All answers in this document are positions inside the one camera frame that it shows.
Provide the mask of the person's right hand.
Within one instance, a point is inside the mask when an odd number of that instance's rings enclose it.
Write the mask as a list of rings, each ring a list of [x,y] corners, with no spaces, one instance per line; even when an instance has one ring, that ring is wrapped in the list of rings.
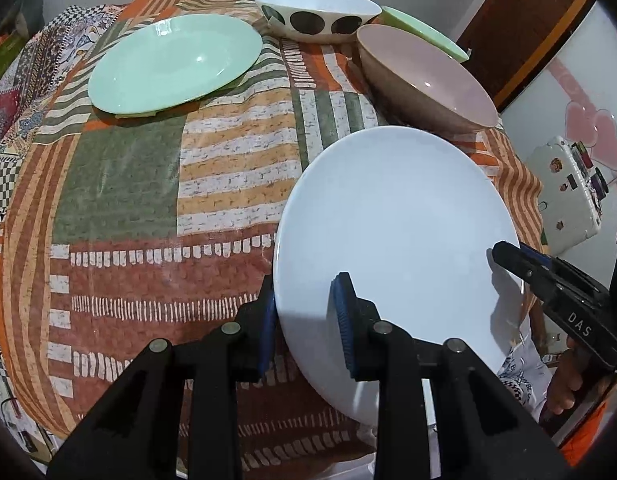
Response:
[[[547,389],[546,403],[540,415],[543,424],[573,408],[576,393],[583,386],[581,371],[585,364],[577,354],[577,342],[568,336],[566,345],[567,350],[561,356]]]

